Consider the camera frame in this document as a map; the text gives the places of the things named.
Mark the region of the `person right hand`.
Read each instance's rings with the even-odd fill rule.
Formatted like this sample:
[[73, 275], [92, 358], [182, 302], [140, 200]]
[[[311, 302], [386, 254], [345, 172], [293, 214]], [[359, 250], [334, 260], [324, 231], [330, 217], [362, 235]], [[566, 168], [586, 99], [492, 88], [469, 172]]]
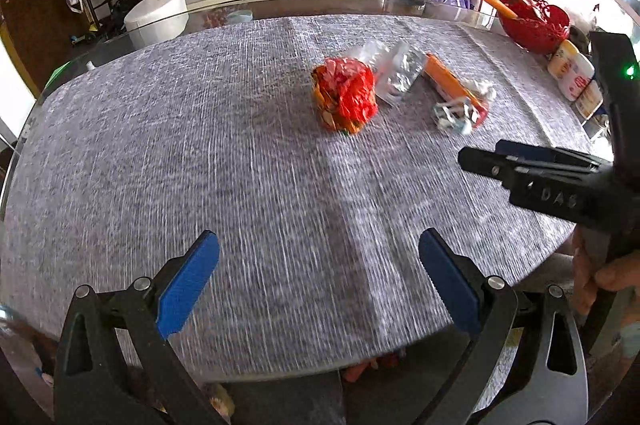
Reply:
[[634, 289], [634, 298], [623, 316], [623, 325], [639, 321], [640, 256], [635, 251], [618, 258], [601, 268], [593, 266], [587, 255], [582, 229], [576, 227], [570, 238], [574, 249], [574, 295], [573, 306], [581, 315], [586, 315], [596, 301], [598, 289], [618, 292]]

